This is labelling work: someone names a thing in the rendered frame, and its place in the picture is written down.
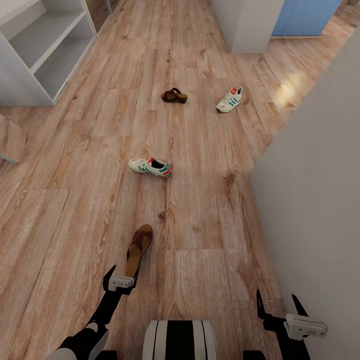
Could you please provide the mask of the sandal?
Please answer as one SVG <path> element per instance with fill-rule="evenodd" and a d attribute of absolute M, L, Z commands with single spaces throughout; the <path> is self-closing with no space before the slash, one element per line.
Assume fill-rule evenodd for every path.
<path fill-rule="evenodd" d="M 142 225 L 133 235 L 127 256 L 125 275 L 134 278 L 140 271 L 141 259 L 152 243 L 153 229 L 149 224 Z"/>
<path fill-rule="evenodd" d="M 179 101 L 181 104 L 185 104 L 187 102 L 188 95 L 182 94 L 178 88 L 174 87 L 173 89 L 166 91 L 165 93 L 162 93 L 161 98 L 166 103 Z"/>

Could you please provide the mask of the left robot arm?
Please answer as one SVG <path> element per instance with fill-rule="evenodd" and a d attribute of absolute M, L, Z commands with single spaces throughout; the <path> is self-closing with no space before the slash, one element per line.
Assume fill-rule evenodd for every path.
<path fill-rule="evenodd" d="M 84 329 L 73 337 L 67 337 L 43 360 L 95 360 L 104 349 L 109 335 L 106 325 L 111 322 L 121 295 L 130 295 L 136 283 L 134 277 L 114 275 L 111 278 L 115 268 L 116 265 L 103 277 L 105 295 Z"/>

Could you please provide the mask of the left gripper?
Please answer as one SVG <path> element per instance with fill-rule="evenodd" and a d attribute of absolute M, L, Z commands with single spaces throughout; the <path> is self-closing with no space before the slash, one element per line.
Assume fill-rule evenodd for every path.
<path fill-rule="evenodd" d="M 105 290 L 105 295 L 103 296 L 101 302 L 109 302 L 114 305 L 115 308 L 117 308 L 117 304 L 120 300 L 120 297 L 122 294 L 130 295 L 131 290 L 133 287 L 123 288 L 123 287 L 117 287 L 115 291 L 109 290 L 109 281 L 110 278 L 116 268 L 116 265 L 114 265 L 108 273 L 103 277 L 103 288 Z"/>

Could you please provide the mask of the gym shoe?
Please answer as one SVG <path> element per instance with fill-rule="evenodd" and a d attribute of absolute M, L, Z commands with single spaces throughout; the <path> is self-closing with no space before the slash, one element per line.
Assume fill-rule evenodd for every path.
<path fill-rule="evenodd" d="M 243 88 L 232 88 L 229 94 L 216 106 L 216 110 L 227 113 L 236 107 L 240 102 L 243 94 Z"/>
<path fill-rule="evenodd" d="M 133 158 L 128 162 L 128 165 L 138 173 L 153 173 L 161 179 L 167 179 L 171 175 L 170 166 L 155 158 Z"/>

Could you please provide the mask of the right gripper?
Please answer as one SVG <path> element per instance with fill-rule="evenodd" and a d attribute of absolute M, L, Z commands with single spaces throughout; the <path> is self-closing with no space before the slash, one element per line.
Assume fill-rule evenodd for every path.
<path fill-rule="evenodd" d="M 281 355 L 283 360 L 311 360 L 304 340 L 291 339 L 284 325 L 287 320 L 281 317 L 274 317 L 270 313 L 265 312 L 264 304 L 261 298 L 260 290 L 256 292 L 257 298 L 257 315 L 263 320 L 265 330 L 276 332 Z M 299 299 L 292 295 L 298 316 L 309 316 Z"/>

